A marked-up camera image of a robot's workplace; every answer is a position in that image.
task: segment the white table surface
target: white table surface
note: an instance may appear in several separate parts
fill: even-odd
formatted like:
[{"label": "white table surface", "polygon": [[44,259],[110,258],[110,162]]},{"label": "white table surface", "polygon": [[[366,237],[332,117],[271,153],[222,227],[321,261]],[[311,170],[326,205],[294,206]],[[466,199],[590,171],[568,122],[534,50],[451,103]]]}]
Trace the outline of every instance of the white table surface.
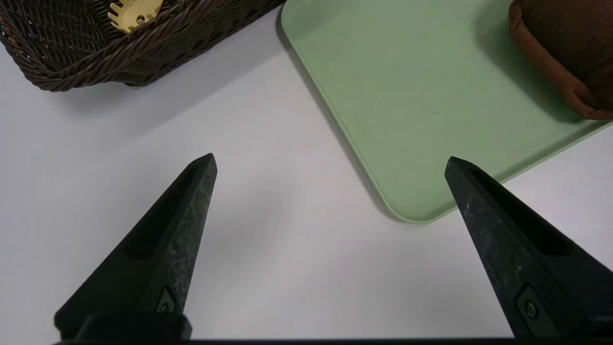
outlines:
[{"label": "white table surface", "polygon": [[[512,335],[459,213],[383,211],[277,18],[141,89],[40,91],[0,53],[1,344],[59,340],[55,311],[208,152],[194,338]],[[609,268],[611,147],[609,128],[506,184]]]}]

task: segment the brown wicker basket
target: brown wicker basket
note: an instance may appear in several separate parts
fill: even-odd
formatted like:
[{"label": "brown wicker basket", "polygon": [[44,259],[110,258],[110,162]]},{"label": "brown wicker basket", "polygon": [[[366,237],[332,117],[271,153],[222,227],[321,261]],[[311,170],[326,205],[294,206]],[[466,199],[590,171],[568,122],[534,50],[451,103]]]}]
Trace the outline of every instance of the brown wicker basket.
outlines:
[{"label": "brown wicker basket", "polygon": [[107,18],[111,0],[0,0],[0,41],[43,90],[144,86],[206,52],[284,0],[165,0],[132,33]]}]

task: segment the brown fabric bag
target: brown fabric bag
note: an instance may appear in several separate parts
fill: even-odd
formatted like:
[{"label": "brown fabric bag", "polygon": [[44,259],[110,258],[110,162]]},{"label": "brown fabric bag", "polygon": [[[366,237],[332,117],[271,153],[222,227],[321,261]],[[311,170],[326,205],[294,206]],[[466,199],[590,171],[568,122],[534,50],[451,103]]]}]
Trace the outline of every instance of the brown fabric bag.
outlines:
[{"label": "brown fabric bag", "polygon": [[613,0],[514,0],[519,49],[590,120],[613,120]]}]

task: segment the green tray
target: green tray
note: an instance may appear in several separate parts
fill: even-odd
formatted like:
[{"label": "green tray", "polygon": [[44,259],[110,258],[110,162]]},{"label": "green tray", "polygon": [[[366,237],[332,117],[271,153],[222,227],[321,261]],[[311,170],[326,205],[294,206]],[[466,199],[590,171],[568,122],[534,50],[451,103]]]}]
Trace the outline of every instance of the green tray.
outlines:
[{"label": "green tray", "polygon": [[510,0],[289,0],[283,30],[385,204],[455,207],[450,156],[503,182],[608,123],[581,120],[522,58]]}]

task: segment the tray rim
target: tray rim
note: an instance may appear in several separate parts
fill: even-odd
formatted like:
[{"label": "tray rim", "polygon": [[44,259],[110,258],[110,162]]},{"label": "tray rim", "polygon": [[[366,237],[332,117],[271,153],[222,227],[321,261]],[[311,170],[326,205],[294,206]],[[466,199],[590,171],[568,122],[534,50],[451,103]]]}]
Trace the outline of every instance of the tray rim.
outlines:
[{"label": "tray rim", "polygon": [[[379,184],[377,183],[377,180],[373,177],[372,173],[370,172],[370,169],[368,168],[368,165],[365,164],[364,159],[362,158],[362,156],[361,156],[360,152],[358,151],[356,145],[353,143],[353,140],[351,139],[351,136],[348,134],[345,126],[343,125],[343,122],[339,119],[336,110],[332,106],[332,103],[328,100],[327,95],[323,92],[323,89],[320,86],[319,81],[313,76],[313,72],[311,71],[311,67],[309,66],[309,64],[304,59],[304,57],[302,55],[302,52],[298,48],[297,44],[294,42],[294,39],[292,38],[292,36],[288,35],[287,32],[286,32],[286,21],[288,20],[286,18],[287,15],[285,14],[286,13],[286,11],[285,11],[286,7],[288,6],[288,4],[290,6],[293,6],[293,4],[295,4],[296,2],[299,2],[299,1],[301,1],[301,0],[287,0],[286,3],[283,4],[283,7],[281,8],[281,15],[280,15],[280,19],[281,20],[280,20],[280,22],[281,22],[281,28],[283,29],[282,30],[283,34],[285,35],[285,37],[287,38],[287,40],[291,44],[292,48],[296,52],[296,55],[300,58],[300,63],[302,63],[302,65],[306,69],[309,77],[311,78],[311,81],[313,81],[313,84],[317,88],[318,93],[321,95],[322,99],[326,103],[326,106],[330,110],[330,113],[334,117],[334,120],[336,121],[336,123],[340,127],[341,131],[343,132],[343,135],[345,136],[345,139],[347,140],[347,142],[351,146],[351,150],[356,155],[358,161],[362,165],[362,169],[364,169],[364,171],[366,172],[368,178],[370,179],[370,182],[375,187],[375,190],[377,191],[377,194],[379,195],[379,197],[381,198],[381,200],[385,204],[385,207],[387,208],[387,210],[389,212],[391,212],[394,215],[394,217],[396,217],[398,220],[401,220],[402,222],[405,222],[405,223],[416,224],[416,225],[433,223],[433,222],[439,220],[440,218],[443,218],[444,216],[454,212],[457,209],[457,205],[454,205],[453,207],[450,207],[449,209],[441,212],[440,214],[438,214],[438,215],[436,215],[434,217],[428,218],[426,220],[413,220],[413,219],[409,219],[407,217],[404,217],[404,216],[400,215],[391,206],[391,204],[388,202],[385,194],[381,191],[381,188],[379,187]],[[579,138],[577,138],[577,139],[567,143],[566,145],[563,145],[563,146],[561,146],[561,147],[559,147],[559,148],[549,152],[547,155],[537,159],[536,161],[534,161],[534,162],[524,166],[523,168],[519,169],[518,171],[510,174],[508,177],[505,177],[504,179],[499,180],[499,183],[500,184],[504,184],[505,182],[507,182],[507,181],[509,181],[509,180],[511,180],[511,179],[513,179],[515,177],[517,177],[520,174],[523,174],[524,172],[534,168],[535,166],[537,166],[537,165],[541,164],[542,162],[552,158],[553,156],[558,155],[560,152],[565,151],[566,149],[568,149],[568,148],[570,148],[572,146],[575,146],[576,144],[582,142],[583,140],[586,140],[587,138],[595,135],[596,133],[599,133],[600,131],[604,130],[605,128],[607,128],[608,126],[610,126],[612,124],[613,124],[613,122],[601,122],[600,126],[598,126],[595,129],[589,131],[585,135],[583,135],[583,136],[581,136],[581,137],[579,137]]]}]

